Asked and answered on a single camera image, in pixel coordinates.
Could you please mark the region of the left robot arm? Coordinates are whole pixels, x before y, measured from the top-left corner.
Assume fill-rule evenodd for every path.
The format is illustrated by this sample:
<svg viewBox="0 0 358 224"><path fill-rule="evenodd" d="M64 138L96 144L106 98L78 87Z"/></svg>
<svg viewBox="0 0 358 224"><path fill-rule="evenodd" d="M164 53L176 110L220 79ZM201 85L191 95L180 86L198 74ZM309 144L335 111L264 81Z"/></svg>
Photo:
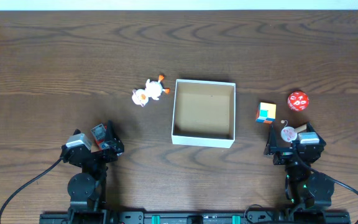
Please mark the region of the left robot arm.
<svg viewBox="0 0 358 224"><path fill-rule="evenodd" d="M100 124L91 130L99 150L92 151L93 142L76 130L62 146L60 158L64 163L81 168L67 187L70 210L95 212L106 198L107 164L114 162L124 152L124 144L113 128L113 122Z"/></svg>

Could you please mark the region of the red toy car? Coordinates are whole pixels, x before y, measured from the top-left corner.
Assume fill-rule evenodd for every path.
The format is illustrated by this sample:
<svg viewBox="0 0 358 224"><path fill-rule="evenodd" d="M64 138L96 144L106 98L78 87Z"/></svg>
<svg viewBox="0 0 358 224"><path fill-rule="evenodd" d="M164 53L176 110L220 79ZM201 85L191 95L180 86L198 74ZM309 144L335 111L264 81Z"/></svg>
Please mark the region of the red toy car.
<svg viewBox="0 0 358 224"><path fill-rule="evenodd" d="M106 126L104 124L99 124L95 126L91 130L91 133L100 150L105 150L109 148L109 145L105 143Z"/></svg>

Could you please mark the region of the colourful puzzle cube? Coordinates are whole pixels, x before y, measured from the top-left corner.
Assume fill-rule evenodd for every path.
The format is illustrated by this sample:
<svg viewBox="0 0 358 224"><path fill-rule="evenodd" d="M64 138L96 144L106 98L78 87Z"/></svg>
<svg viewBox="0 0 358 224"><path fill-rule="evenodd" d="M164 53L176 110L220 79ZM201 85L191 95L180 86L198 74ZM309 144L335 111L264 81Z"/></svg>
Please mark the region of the colourful puzzle cube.
<svg viewBox="0 0 358 224"><path fill-rule="evenodd" d="M276 109L276 104L260 102L257 108L255 121L258 123L273 123L276 118Z"/></svg>

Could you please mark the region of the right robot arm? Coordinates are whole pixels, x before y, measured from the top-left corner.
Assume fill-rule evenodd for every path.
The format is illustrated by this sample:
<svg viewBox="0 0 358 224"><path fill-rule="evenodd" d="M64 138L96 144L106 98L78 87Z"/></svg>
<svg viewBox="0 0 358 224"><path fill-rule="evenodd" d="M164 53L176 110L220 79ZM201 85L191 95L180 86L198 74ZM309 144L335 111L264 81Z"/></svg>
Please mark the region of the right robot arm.
<svg viewBox="0 0 358 224"><path fill-rule="evenodd" d="M310 123L305 126L306 130L285 147L278 144L277 132L270 125L264 154L273 157L274 165L285 167L287 199L306 209L328 208L332 204L334 182L323 173L311 170L312 163L321 157L326 142Z"/></svg>

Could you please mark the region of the white duck toy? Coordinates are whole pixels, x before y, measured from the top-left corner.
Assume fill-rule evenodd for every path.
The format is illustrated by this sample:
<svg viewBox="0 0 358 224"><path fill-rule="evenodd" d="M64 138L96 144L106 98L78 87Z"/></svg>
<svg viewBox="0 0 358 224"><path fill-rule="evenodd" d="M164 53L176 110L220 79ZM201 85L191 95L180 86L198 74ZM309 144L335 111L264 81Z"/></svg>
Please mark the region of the white duck toy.
<svg viewBox="0 0 358 224"><path fill-rule="evenodd" d="M170 89L164 88L162 85L164 78L164 75L159 75L157 81L151 81L148 79L145 83L144 89L136 89L132 91L132 101L136 105L144 107L149 102L150 98L158 101L162 93L169 94Z"/></svg>

